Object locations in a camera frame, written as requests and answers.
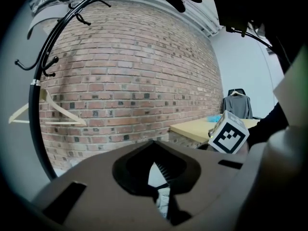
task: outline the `white cube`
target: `white cube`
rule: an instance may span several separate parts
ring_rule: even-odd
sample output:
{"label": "white cube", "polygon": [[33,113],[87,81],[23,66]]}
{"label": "white cube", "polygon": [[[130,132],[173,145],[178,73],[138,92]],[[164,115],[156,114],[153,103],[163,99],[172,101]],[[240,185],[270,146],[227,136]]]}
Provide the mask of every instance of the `white cube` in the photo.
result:
{"label": "white cube", "polygon": [[215,125],[208,143],[221,153],[235,154],[248,136],[244,122],[226,110]]}

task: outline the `clothes hanger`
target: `clothes hanger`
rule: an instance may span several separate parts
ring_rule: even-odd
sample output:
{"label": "clothes hanger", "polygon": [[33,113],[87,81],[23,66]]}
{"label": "clothes hanger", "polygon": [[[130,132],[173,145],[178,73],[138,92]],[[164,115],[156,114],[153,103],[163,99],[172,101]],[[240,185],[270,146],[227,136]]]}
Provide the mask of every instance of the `clothes hanger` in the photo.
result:
{"label": "clothes hanger", "polygon": [[[84,126],[87,125],[85,120],[79,118],[78,116],[68,112],[64,108],[62,108],[59,105],[57,105],[53,101],[50,93],[46,89],[41,89],[40,90],[39,99],[43,99],[44,101],[49,103],[55,110],[59,111],[63,115],[67,116],[68,118],[71,118],[72,120],[74,120],[74,122],[45,122],[45,124],[47,124],[47,125],[84,125]],[[16,123],[29,123],[29,121],[25,121],[25,120],[16,120],[16,118],[18,116],[20,116],[28,108],[29,108],[29,104],[27,103],[23,107],[21,107],[19,110],[14,112],[14,114],[12,114],[10,116],[10,118],[9,118],[9,124],[12,123],[12,122],[16,122]]]}
{"label": "clothes hanger", "polygon": [[244,96],[244,94],[241,94],[241,93],[239,93],[238,91],[235,91],[235,90],[234,90],[230,95],[233,96],[233,95],[235,95],[235,94]]}

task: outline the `black coat rack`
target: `black coat rack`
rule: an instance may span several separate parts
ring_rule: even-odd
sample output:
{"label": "black coat rack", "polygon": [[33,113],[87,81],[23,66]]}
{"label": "black coat rack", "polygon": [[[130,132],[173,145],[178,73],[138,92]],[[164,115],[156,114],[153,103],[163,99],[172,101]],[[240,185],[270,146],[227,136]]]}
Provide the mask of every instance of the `black coat rack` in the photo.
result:
{"label": "black coat rack", "polygon": [[15,64],[21,67],[23,70],[28,71],[36,67],[34,79],[30,84],[30,92],[29,92],[29,123],[31,130],[31,137],[33,140],[33,144],[35,150],[37,152],[40,163],[45,170],[47,176],[50,180],[57,178],[56,173],[53,170],[53,167],[50,163],[50,160],[47,156],[47,152],[45,149],[41,129],[39,122],[39,93],[40,93],[40,78],[42,73],[47,77],[54,77],[55,73],[47,74],[46,70],[49,69],[54,63],[59,61],[59,58],[55,56],[49,63],[47,63],[47,59],[51,53],[51,50],[58,39],[59,35],[62,33],[66,25],[76,16],[77,20],[86,24],[88,26],[91,25],[90,22],[86,22],[81,16],[81,11],[87,7],[88,5],[94,2],[101,2],[108,7],[111,7],[108,3],[103,0],[82,0],[74,7],[72,4],[69,4],[69,11],[67,14],[58,20],[57,25],[53,28],[51,33],[48,35],[41,51],[39,52],[38,58],[35,63],[30,67],[25,67],[18,59],[15,61]]}

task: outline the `table top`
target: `table top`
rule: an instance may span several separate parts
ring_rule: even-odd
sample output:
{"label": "table top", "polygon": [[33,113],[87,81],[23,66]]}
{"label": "table top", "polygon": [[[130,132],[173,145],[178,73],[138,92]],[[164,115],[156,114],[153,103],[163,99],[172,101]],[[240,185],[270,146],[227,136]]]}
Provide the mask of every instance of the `table top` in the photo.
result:
{"label": "table top", "polygon": [[[259,120],[241,119],[247,128],[254,127]],[[216,122],[208,122],[207,118],[178,123],[170,126],[171,131],[183,135],[192,140],[204,143],[209,140],[208,131],[214,128]]]}

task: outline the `white wall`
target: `white wall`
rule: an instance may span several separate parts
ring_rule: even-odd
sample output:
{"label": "white wall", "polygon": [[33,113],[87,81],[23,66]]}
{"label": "white wall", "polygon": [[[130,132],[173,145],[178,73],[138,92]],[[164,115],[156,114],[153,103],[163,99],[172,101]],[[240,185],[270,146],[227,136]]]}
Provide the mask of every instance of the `white wall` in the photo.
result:
{"label": "white wall", "polygon": [[223,28],[210,38],[221,74],[224,97],[228,90],[243,88],[250,97],[253,115],[265,117],[274,107],[273,88],[283,74],[276,56],[256,40]]}
{"label": "white wall", "polygon": [[[46,40],[46,33],[36,26],[26,39],[32,20],[28,5],[23,7],[10,25],[0,46],[0,166],[9,186],[27,200],[49,181],[43,171],[32,142],[29,124],[8,124],[9,117],[28,102],[34,69],[24,71],[14,64],[19,59],[32,65]],[[28,119],[27,112],[20,117]]]}

